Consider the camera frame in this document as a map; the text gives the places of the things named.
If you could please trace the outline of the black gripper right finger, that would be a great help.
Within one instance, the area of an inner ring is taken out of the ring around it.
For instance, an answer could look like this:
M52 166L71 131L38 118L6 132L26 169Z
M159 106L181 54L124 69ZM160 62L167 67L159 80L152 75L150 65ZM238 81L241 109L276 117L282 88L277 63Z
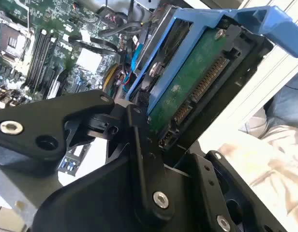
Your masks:
M221 153L186 153L175 167L191 178L194 214L202 231L285 231Z

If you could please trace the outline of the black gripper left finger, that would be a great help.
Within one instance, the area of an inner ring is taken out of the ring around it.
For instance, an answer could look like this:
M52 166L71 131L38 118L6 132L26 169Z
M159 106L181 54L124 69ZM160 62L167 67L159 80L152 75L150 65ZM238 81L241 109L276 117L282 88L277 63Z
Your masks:
M100 90L0 109L0 166L43 176L71 149L95 138L110 142L111 155L130 158L133 206L142 220L174 215L166 174L144 108L115 103ZM118 146L127 151L117 151Z

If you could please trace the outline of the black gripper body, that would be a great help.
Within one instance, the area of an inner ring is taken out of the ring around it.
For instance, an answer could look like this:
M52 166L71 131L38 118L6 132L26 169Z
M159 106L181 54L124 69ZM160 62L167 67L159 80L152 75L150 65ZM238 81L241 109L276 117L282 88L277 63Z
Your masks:
M166 167L175 214L157 227L134 212L129 160L119 158L51 194L35 214L33 232L204 232L190 177Z

